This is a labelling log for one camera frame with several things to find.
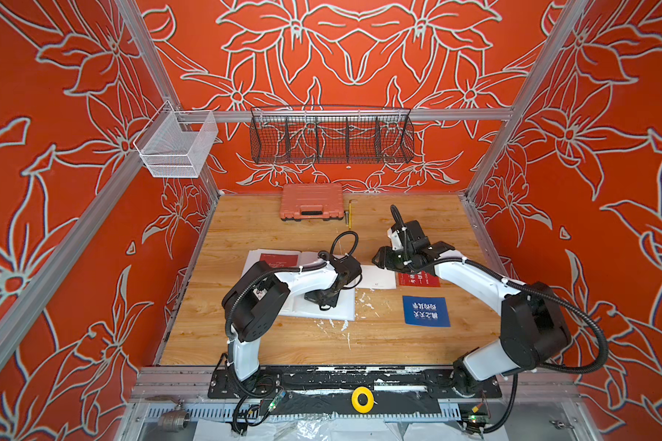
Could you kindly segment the red card white script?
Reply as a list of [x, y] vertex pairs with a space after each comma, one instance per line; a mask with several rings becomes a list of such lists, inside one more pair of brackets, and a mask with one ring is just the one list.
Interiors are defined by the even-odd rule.
[[259, 260], [271, 268], [294, 268], [298, 265], [299, 255], [262, 253]]

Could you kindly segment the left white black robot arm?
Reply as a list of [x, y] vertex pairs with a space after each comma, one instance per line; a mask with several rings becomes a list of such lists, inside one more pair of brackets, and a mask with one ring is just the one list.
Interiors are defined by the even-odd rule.
[[222, 300], [227, 338], [227, 367], [240, 382], [259, 372], [262, 337], [279, 315], [351, 321], [355, 288], [362, 281], [362, 265], [354, 257], [358, 233], [338, 235], [328, 251], [284, 252], [272, 266], [259, 259]]

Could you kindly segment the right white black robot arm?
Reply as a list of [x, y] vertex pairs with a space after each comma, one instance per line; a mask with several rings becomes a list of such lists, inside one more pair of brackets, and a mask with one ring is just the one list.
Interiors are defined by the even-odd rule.
[[[488, 380], [537, 368], [588, 374], [603, 368], [610, 354], [601, 327], [583, 310], [557, 297], [544, 283], [511, 279], [466, 257], [445, 242], [432, 243], [419, 222], [398, 220], [387, 232], [373, 264], [398, 274], [426, 272], [483, 301], [500, 317], [498, 339], [468, 352], [452, 364], [452, 389], [470, 397]], [[556, 365], [552, 358], [572, 342], [564, 314], [581, 319], [594, 334], [598, 352], [585, 366]]]

